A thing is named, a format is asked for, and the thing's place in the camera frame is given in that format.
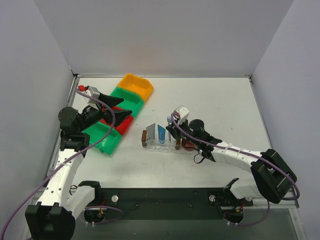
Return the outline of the red cup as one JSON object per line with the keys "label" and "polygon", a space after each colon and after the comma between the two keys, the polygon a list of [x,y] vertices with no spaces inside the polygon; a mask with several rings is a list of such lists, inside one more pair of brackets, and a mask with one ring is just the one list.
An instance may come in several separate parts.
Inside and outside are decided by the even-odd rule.
{"label": "red cup", "polygon": [[189,152],[197,150],[197,147],[193,143],[184,138],[181,140],[181,146],[184,150]]}

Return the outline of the blue toothpaste box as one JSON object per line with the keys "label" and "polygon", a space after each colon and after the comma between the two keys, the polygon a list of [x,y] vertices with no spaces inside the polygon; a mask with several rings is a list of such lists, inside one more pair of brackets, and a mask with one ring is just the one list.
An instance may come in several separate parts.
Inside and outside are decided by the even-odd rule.
{"label": "blue toothpaste box", "polygon": [[160,144],[164,144],[166,141],[166,129],[158,124],[157,131],[158,131],[158,142]]}

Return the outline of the white toothpaste tube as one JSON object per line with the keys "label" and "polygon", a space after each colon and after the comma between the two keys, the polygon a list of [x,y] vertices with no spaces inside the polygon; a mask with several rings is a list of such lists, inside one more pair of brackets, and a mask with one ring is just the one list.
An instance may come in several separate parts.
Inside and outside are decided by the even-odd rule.
{"label": "white toothpaste tube", "polygon": [[146,127],[148,139],[152,143],[154,143],[156,141],[155,130],[156,130],[156,124],[155,123],[153,123],[153,124],[151,124],[151,125]]}

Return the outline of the clear glass tray wooden handles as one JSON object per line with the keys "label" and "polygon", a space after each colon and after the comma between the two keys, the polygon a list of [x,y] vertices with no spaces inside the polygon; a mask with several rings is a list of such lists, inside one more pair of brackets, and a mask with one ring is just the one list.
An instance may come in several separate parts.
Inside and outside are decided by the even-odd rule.
{"label": "clear glass tray wooden handles", "polygon": [[154,139],[151,139],[147,130],[142,131],[141,136],[142,147],[150,152],[159,153],[173,153],[173,154],[190,154],[194,149],[183,148],[182,144],[179,145],[179,149],[176,148],[177,141],[171,137],[168,138],[168,131],[165,132],[164,143],[159,141],[158,131],[154,132]]}

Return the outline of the white toothbrush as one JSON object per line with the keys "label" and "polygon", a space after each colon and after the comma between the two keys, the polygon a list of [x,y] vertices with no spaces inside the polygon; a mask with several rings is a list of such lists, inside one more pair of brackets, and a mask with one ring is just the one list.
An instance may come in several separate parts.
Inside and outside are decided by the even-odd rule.
{"label": "white toothbrush", "polygon": [[172,141],[172,119],[170,116],[167,116],[166,129],[168,131],[168,140],[169,140],[169,142],[171,142]]}

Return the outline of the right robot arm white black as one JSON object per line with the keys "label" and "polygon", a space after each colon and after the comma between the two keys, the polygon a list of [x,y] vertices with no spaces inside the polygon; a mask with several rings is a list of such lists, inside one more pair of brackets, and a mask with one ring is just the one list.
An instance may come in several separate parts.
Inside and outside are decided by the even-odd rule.
{"label": "right robot arm white black", "polygon": [[234,198],[263,197],[274,204],[299,198],[299,191],[295,196],[287,196],[291,189],[297,190],[297,177],[277,151],[235,147],[206,132],[200,119],[185,120],[182,124],[173,120],[166,129],[175,140],[190,143],[188,149],[196,150],[203,160],[228,164],[252,174],[250,179],[235,177],[227,185]]}

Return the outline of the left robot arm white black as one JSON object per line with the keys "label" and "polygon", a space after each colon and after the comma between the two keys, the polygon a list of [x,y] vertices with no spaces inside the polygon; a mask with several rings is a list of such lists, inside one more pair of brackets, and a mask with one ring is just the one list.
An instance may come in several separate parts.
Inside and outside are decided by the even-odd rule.
{"label": "left robot arm white black", "polygon": [[124,101],[122,97],[105,95],[90,86],[81,86],[77,93],[87,99],[87,105],[82,112],[67,106],[58,113],[60,160],[42,183],[45,189],[36,204],[25,210],[33,240],[71,239],[79,214],[88,204],[101,203],[99,183],[85,183],[69,195],[71,185],[87,151],[104,141],[132,114],[131,110],[114,109]]}

